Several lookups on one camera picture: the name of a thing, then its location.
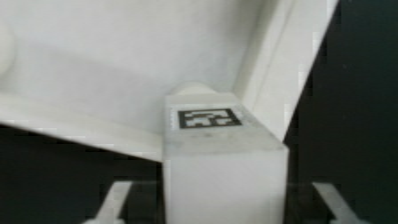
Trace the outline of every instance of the white block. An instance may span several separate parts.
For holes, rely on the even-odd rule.
[[[241,125],[181,128],[181,111],[225,109]],[[232,94],[168,96],[165,110],[166,223],[282,224],[287,149]]]

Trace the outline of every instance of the white plastic part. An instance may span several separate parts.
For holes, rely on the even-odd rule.
[[[0,76],[5,74],[15,56],[14,36],[0,19]]]
[[[333,185],[330,183],[312,183],[312,185],[335,216],[335,220],[332,220],[330,224],[369,224],[357,218]]]
[[[222,114],[225,109],[241,125],[191,128],[195,122],[206,124],[206,113]],[[168,96],[165,111],[166,223],[282,224],[287,149],[236,97]],[[182,116],[200,116],[181,128],[179,112],[186,111]],[[225,124],[227,118],[216,119]]]
[[[87,220],[85,224],[124,223],[124,221],[118,219],[118,214],[122,210],[131,185],[133,185],[131,181],[117,181],[111,184],[95,218],[92,220]]]
[[[234,86],[280,139],[335,1],[1,0],[0,123],[161,161],[159,102],[195,80]]]
[[[170,92],[170,95],[190,95],[216,93],[214,90],[198,82],[182,83]]]
[[[337,0],[270,0],[234,93],[278,140],[286,135]]]

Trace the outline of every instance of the dark background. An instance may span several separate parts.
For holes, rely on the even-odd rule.
[[[396,0],[341,1],[284,142],[289,182],[330,181],[358,216],[396,224]]]

